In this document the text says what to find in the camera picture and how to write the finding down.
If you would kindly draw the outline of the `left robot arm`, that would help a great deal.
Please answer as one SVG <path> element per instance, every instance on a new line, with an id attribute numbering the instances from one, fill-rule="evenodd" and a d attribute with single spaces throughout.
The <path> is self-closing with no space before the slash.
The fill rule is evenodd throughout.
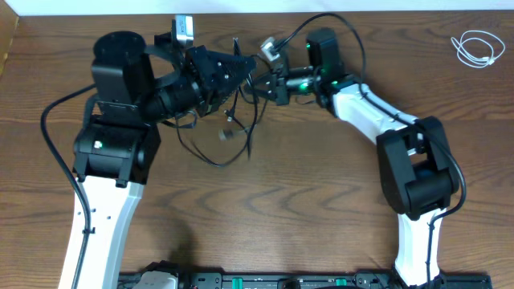
<path id="1" fill-rule="evenodd" d="M 75 208 L 62 288 L 116 287 L 161 143 L 159 124 L 215 112 L 256 66 L 248 56 L 184 47 L 172 34 L 155 40 L 115 31 L 93 47 L 92 96 L 73 145 Z"/>

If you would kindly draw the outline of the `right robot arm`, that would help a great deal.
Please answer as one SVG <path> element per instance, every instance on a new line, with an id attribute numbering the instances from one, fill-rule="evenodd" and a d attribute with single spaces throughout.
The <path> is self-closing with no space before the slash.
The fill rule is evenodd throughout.
<path id="1" fill-rule="evenodd" d="M 346 70 L 334 30 L 308 34 L 305 68 L 290 68 L 287 44 L 272 37 L 263 42 L 263 56 L 278 66 L 254 82 L 266 85 L 264 97 L 278 105 L 288 104 L 294 94 L 313 94 L 321 108 L 375 145 L 381 190 L 398 216 L 398 285 L 443 287 L 437 257 L 441 225 L 463 206 L 461 201 L 453 206 L 451 197 L 465 195 L 467 188 L 442 122 L 406 114 L 374 94 L 363 73 Z"/>

